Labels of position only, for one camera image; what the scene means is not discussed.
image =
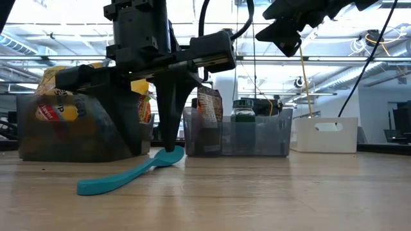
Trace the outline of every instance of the teal spatula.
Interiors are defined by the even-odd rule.
[[[176,146],[174,151],[169,153],[166,152],[165,149],[162,149],[154,156],[154,158],[149,158],[140,166],[125,171],[124,173],[99,179],[78,181],[77,194],[80,196],[92,196],[113,191],[137,178],[151,167],[171,166],[180,161],[183,156],[184,149],[180,146]]]

